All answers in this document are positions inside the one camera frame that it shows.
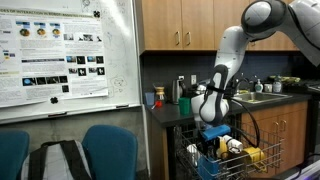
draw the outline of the cabinet handle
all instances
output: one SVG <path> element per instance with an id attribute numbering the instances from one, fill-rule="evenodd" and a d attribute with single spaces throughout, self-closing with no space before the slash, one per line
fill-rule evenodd
<path id="1" fill-rule="evenodd" d="M 191 44 L 191 32 L 188 32 L 187 36 L 188 36 L 188 40 L 189 40 L 187 43 L 187 46 L 189 46 Z"/>
<path id="2" fill-rule="evenodd" d="M 277 122 L 273 122 L 273 124 L 275 124 L 275 125 L 276 125 L 275 132 L 274 132 L 274 133 L 279 132 L 279 123 L 277 123 Z"/>
<path id="3" fill-rule="evenodd" d="M 177 31 L 176 32 L 176 45 L 179 45 L 180 44 L 180 32 Z"/>
<path id="4" fill-rule="evenodd" d="M 280 125 L 281 125 L 281 129 L 280 129 L 280 131 L 285 131 L 286 130 L 286 127 L 287 127 L 287 121 L 285 121 L 285 120 L 281 120 L 280 121 Z"/>

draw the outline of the research poster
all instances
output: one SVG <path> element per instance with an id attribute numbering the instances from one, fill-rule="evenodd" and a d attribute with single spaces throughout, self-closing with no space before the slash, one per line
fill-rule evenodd
<path id="1" fill-rule="evenodd" d="M 107 96 L 97 18 L 0 10 L 0 107 Z"/>

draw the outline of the wall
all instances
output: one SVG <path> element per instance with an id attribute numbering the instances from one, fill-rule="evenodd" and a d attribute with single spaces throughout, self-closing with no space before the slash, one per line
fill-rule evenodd
<path id="1" fill-rule="evenodd" d="M 210 77 L 214 66 L 215 53 L 207 55 L 177 53 L 167 55 L 144 54 L 140 56 L 141 78 L 143 92 L 154 91 L 154 82 L 163 82 L 168 98 L 171 96 L 172 80 L 179 75 L 185 76 L 185 84 L 191 87 L 190 76 L 197 75 L 197 80 L 205 80 Z M 292 76 L 293 70 L 302 64 L 308 63 L 299 52 L 247 52 L 243 63 L 235 75 L 251 78 L 256 75 L 262 81 L 268 80 L 268 76 L 280 74 Z"/>
<path id="2" fill-rule="evenodd" d="M 46 141 L 75 139 L 81 142 L 87 129 L 95 124 L 120 126 L 133 132 L 138 139 L 137 171 L 147 168 L 141 107 L 6 124 L 1 125 L 0 130 L 20 129 L 28 132 L 29 150 L 33 151 Z"/>

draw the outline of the sink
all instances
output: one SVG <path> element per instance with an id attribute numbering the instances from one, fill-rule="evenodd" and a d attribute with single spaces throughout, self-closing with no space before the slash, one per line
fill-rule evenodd
<path id="1" fill-rule="evenodd" d="M 234 95 L 233 99 L 241 102 L 256 104 L 256 103 L 263 103 L 263 102 L 285 99 L 289 97 L 291 96 L 285 95 L 285 94 L 250 92 L 250 93 L 244 93 L 244 94 L 236 94 Z"/>

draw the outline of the wooden cabinet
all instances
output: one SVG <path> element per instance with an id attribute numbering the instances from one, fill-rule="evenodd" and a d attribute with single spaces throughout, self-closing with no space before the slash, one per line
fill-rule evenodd
<path id="1" fill-rule="evenodd" d="M 292 0 L 283 0 L 286 4 L 292 2 Z M 276 32 L 273 36 L 251 42 L 248 45 L 248 50 L 251 51 L 297 51 L 297 47 L 290 40 L 290 38 L 282 32 Z"/>
<path id="2" fill-rule="evenodd" d="M 267 173 L 253 173 L 250 174 L 252 177 L 272 177 L 303 162 L 307 121 L 306 101 L 255 111 L 252 114 L 259 129 L 275 133 L 284 139 L 281 142 L 283 152 L 279 168 L 268 167 Z M 242 122 L 252 123 L 248 114 L 242 114 Z"/>
<path id="3" fill-rule="evenodd" d="M 213 0 L 139 0 L 140 51 L 213 50 Z"/>
<path id="4" fill-rule="evenodd" d="M 215 49 L 220 45 L 223 32 L 231 26 L 241 25 L 243 11 L 249 0 L 214 0 Z"/>

